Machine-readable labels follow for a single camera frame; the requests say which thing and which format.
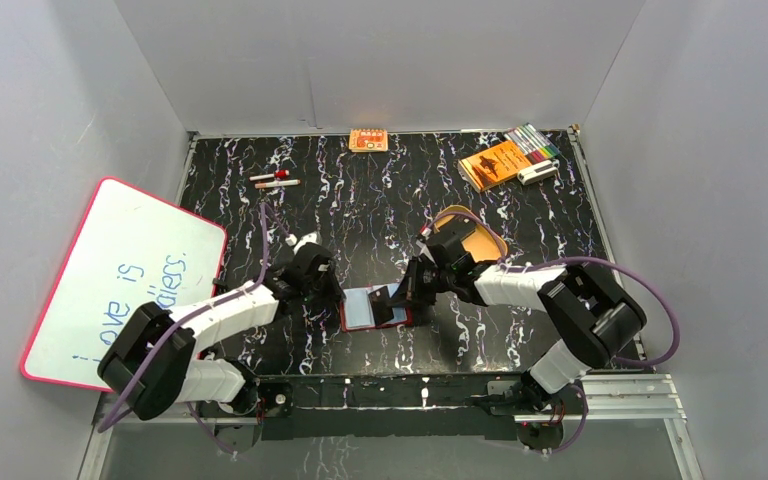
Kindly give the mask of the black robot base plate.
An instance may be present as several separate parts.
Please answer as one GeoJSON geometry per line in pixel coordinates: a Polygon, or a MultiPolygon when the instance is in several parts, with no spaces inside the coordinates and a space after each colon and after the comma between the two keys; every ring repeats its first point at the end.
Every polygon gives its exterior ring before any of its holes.
{"type": "Polygon", "coordinates": [[[195,412],[219,435],[251,426],[262,441],[472,436],[547,453],[580,435],[587,406],[580,382],[545,394],[516,373],[313,375],[265,376],[236,404],[195,412]]]}

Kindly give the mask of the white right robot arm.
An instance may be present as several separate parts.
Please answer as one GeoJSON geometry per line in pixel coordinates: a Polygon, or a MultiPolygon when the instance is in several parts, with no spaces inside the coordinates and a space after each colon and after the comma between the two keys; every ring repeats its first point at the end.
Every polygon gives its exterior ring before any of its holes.
{"type": "Polygon", "coordinates": [[[474,215],[450,211],[418,236],[421,250],[388,295],[373,294],[376,312],[431,306],[453,293],[478,306],[516,306],[545,312],[559,334],[525,373],[513,397],[537,414],[550,413],[563,390],[609,364],[646,325],[639,304],[596,260],[564,260],[550,267],[504,263],[507,246],[474,215]]]}

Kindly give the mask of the red leather card holder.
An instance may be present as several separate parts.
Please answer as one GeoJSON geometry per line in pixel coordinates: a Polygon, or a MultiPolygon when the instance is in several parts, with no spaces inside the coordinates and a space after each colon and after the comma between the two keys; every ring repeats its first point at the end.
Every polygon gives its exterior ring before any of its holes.
{"type": "Polygon", "coordinates": [[[341,330],[354,332],[411,326],[413,316],[409,309],[389,305],[397,287],[397,283],[391,283],[345,290],[339,309],[341,330]]]}

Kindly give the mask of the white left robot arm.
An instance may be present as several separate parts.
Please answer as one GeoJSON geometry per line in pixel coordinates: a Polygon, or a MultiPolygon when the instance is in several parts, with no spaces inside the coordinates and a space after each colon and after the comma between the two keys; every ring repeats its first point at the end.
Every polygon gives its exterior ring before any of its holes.
{"type": "Polygon", "coordinates": [[[235,416],[254,411],[257,377],[237,360],[207,359],[219,342],[263,327],[301,302],[339,303],[333,255],[315,242],[241,287],[184,307],[138,306],[101,357],[98,377],[121,405],[150,420],[175,404],[217,402],[235,416]]]}

